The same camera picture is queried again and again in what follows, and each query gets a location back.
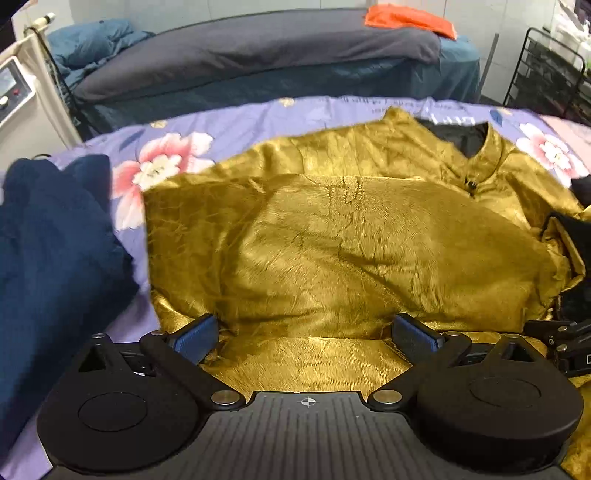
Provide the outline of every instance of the control panel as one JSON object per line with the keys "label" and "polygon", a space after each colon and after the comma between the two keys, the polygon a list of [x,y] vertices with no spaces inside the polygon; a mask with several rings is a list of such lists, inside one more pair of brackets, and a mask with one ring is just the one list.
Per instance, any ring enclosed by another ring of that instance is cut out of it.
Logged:
{"label": "control panel", "polygon": [[0,65],[0,128],[35,95],[16,57]]}

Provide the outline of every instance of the gray blanket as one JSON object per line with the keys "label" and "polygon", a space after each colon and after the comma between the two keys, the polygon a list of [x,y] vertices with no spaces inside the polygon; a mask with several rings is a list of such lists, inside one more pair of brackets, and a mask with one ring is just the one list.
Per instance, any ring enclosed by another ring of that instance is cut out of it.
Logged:
{"label": "gray blanket", "polygon": [[291,10],[227,18],[170,30],[117,55],[84,79],[75,94],[90,103],[148,89],[344,61],[439,60],[432,32],[363,24],[365,9]]}

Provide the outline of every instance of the lavender floral bedsheet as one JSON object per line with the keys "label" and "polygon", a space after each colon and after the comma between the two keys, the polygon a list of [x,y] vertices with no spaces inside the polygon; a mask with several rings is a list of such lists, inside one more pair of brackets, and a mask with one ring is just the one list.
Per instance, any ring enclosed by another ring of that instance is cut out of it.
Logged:
{"label": "lavender floral bedsheet", "polygon": [[[135,259],[140,292],[108,329],[115,342],[135,342],[158,327],[150,304],[141,193],[167,177],[198,172],[273,137],[301,135],[381,118],[390,106],[443,124],[490,122],[534,156],[565,186],[588,174],[585,163],[537,115],[455,101],[384,98],[283,98],[272,102],[194,113],[149,125],[126,127],[52,158],[59,167],[90,153],[111,159],[112,217],[119,239]],[[51,465],[31,419],[0,469],[6,480],[41,478]]]}

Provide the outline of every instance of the white machine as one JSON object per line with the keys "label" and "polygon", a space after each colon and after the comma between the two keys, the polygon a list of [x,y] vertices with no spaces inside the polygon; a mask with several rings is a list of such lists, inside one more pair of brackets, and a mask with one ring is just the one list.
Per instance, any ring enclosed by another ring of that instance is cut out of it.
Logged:
{"label": "white machine", "polygon": [[[34,26],[43,32],[52,19],[48,15]],[[0,53],[0,171],[18,158],[53,155],[81,143],[39,39],[29,32]]]}

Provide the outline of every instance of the metal screw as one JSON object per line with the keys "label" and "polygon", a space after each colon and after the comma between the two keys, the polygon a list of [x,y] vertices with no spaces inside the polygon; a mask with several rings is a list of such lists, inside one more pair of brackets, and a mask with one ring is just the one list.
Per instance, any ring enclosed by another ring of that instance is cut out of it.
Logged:
{"label": "metal screw", "polygon": [[402,400],[402,394],[396,390],[378,390],[374,393],[374,400],[385,405],[393,405]]}
{"label": "metal screw", "polygon": [[240,394],[234,390],[220,390],[212,395],[212,402],[218,405],[234,405],[240,400]]}

